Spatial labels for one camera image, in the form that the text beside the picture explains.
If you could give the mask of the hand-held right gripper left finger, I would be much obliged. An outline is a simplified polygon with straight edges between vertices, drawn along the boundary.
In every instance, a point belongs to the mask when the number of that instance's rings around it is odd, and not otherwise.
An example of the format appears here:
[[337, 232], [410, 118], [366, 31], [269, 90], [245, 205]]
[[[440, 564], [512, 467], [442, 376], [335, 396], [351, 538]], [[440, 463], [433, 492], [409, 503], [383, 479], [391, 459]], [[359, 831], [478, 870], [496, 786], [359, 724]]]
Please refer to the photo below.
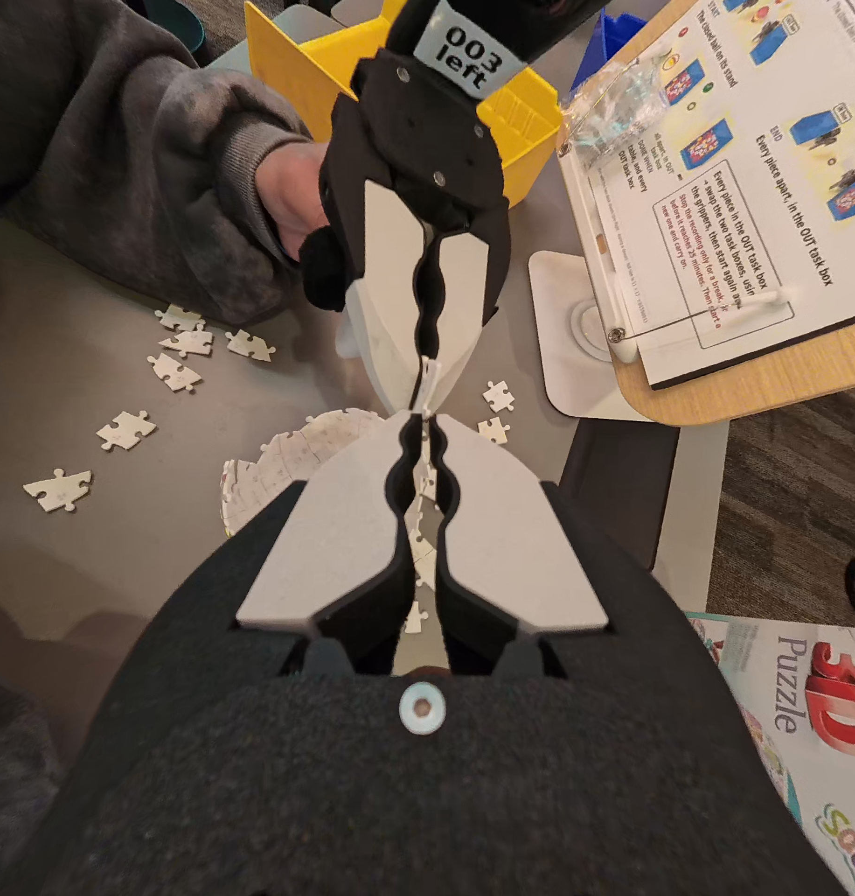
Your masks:
[[243, 628], [383, 640], [410, 610], [414, 562], [405, 514], [422, 419], [371, 425], [302, 483], [236, 612]]

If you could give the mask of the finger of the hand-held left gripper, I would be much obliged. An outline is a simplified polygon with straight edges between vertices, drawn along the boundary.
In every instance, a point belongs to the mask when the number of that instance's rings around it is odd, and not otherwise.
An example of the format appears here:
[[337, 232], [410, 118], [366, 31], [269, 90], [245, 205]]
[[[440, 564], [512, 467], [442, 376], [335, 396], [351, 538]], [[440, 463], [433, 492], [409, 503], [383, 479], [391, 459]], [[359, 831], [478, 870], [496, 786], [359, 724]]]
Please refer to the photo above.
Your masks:
[[415, 279], [433, 227], [388, 187], [365, 187], [364, 274], [345, 314], [366, 374], [385, 409], [432, 409], [436, 362], [417, 345]]
[[429, 402], [444, 402], [470, 359], [483, 329], [489, 244], [469, 232], [434, 239], [443, 286], [435, 322], [438, 348], [428, 368]]

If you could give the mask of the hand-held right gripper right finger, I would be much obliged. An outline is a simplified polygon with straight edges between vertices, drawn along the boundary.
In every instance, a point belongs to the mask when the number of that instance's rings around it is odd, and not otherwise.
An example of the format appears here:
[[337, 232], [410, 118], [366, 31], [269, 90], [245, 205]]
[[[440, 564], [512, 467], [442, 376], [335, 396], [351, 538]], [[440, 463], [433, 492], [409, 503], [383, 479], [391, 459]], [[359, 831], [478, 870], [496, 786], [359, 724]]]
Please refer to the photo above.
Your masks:
[[595, 632], [608, 615], [540, 480], [446, 414], [431, 419], [435, 600], [455, 640]]

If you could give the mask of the partly built white puzzle ball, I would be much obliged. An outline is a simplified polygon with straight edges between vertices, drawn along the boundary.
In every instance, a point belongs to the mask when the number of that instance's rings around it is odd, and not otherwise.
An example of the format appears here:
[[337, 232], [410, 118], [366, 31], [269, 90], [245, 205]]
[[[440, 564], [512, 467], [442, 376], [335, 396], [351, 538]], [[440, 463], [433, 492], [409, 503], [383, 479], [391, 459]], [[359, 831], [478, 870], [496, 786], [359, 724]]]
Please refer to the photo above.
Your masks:
[[365, 409], [335, 409], [308, 417], [292, 432], [261, 446], [257, 462], [229, 460], [220, 477], [220, 517], [228, 537], [239, 532], [295, 481], [306, 481], [359, 438], [370, 436], [384, 418]]

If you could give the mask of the person's left forearm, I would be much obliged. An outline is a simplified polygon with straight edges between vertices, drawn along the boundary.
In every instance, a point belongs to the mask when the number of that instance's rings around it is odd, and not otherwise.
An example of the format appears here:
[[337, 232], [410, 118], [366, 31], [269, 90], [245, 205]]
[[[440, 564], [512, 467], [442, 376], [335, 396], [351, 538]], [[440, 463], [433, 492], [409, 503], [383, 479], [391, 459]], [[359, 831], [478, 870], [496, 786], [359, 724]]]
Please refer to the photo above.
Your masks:
[[298, 264], [255, 172], [296, 141], [284, 97], [200, 68], [124, 2], [0, 2], [0, 217], [104, 278], [224, 323], [276, 317]]

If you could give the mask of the colourful puzzle ball box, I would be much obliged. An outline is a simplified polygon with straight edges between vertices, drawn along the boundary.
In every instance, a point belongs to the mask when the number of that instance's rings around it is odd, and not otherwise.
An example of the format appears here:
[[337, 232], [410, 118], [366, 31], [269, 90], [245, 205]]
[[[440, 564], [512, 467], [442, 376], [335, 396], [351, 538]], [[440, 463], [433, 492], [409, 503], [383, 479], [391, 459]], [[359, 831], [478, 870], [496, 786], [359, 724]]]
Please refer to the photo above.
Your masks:
[[687, 614], [771, 782], [855, 894], [855, 627]]

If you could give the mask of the person's left hand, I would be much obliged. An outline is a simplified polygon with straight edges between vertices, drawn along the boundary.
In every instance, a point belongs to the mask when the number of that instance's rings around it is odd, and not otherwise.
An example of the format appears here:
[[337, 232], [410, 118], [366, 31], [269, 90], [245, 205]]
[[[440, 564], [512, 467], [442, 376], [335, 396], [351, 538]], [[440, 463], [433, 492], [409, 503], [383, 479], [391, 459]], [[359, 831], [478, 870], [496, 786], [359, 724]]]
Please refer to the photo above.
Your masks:
[[329, 224], [320, 192], [321, 164], [327, 149], [325, 142], [285, 143], [271, 151], [255, 172], [261, 203], [280, 245], [295, 263], [310, 234]]

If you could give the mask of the dark grey table flap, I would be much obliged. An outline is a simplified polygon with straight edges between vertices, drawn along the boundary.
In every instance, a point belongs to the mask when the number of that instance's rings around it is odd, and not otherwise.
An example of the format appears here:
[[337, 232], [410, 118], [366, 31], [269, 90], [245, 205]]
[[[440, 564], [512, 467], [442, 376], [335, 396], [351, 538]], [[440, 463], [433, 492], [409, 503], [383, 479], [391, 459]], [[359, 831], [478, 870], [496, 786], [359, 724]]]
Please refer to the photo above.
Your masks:
[[667, 509], [679, 427], [581, 419], [559, 480], [568, 501], [651, 571]]

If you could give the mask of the yellow plastic bin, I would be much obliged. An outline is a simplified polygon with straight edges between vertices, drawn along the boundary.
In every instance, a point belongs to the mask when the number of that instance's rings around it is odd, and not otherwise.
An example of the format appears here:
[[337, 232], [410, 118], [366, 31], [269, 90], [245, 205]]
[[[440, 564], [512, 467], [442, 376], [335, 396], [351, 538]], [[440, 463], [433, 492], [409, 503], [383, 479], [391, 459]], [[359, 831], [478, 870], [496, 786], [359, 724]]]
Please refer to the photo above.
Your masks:
[[[283, 95], [296, 109], [313, 139], [332, 133], [332, 108], [340, 94], [353, 97], [350, 86], [361, 58], [384, 46], [403, 2], [382, 2], [372, 18], [307, 41], [288, 37], [253, 4], [244, 8], [254, 76]], [[487, 125], [504, 168], [518, 166], [533, 151], [549, 153], [561, 126], [554, 88], [532, 69], [484, 99], [478, 118]]]

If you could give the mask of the clear plastic bag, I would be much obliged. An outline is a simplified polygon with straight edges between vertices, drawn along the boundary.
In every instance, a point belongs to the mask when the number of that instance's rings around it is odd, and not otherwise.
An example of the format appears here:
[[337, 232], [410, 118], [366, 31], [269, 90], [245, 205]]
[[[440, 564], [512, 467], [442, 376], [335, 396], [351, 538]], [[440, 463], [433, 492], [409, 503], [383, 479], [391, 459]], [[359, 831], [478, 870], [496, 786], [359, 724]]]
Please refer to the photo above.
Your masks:
[[558, 104], [557, 155], [574, 154], [590, 169], [659, 123], [669, 108], [662, 78], [666, 58], [664, 53], [610, 61], [573, 88]]

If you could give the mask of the blue plastic bin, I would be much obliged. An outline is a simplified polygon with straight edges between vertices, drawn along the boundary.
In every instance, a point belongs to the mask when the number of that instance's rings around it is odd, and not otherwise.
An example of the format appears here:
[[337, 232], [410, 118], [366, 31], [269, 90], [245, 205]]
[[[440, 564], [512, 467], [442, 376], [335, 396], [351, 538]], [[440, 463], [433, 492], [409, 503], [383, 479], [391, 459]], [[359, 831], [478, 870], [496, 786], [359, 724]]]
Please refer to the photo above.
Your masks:
[[571, 90], [576, 92], [595, 76], [646, 26], [647, 21], [640, 17], [629, 13], [612, 17], [603, 7], [591, 32]]

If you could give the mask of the wooden document board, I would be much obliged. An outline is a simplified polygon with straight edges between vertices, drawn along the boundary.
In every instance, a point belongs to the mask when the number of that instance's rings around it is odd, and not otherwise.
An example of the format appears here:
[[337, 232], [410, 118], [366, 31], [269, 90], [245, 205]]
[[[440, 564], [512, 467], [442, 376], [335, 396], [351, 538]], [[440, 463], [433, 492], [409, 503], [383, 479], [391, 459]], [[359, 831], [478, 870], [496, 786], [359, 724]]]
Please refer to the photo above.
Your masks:
[[[693, 2], [673, 1], [617, 54], [618, 62], [633, 60], [686, 14]], [[559, 155], [559, 167], [575, 220], [595, 298], [612, 283], [609, 243], [572, 151]], [[609, 362], [593, 362], [611, 372], [614, 393], [629, 405], [633, 418], [672, 427], [696, 427], [736, 420], [760, 412], [855, 388], [855, 322], [823, 332], [805, 342], [782, 347], [687, 383], [652, 390], [640, 360], [623, 363], [608, 351]]]

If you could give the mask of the printed paper sheet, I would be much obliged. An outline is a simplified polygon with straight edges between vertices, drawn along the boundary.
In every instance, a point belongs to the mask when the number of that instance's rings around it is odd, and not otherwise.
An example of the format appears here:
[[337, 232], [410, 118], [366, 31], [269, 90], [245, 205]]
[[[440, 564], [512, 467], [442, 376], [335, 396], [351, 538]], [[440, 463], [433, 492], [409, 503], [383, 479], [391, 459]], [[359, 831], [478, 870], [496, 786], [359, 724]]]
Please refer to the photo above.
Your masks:
[[669, 108], [592, 167], [652, 390], [855, 322], [855, 1], [695, 2]]

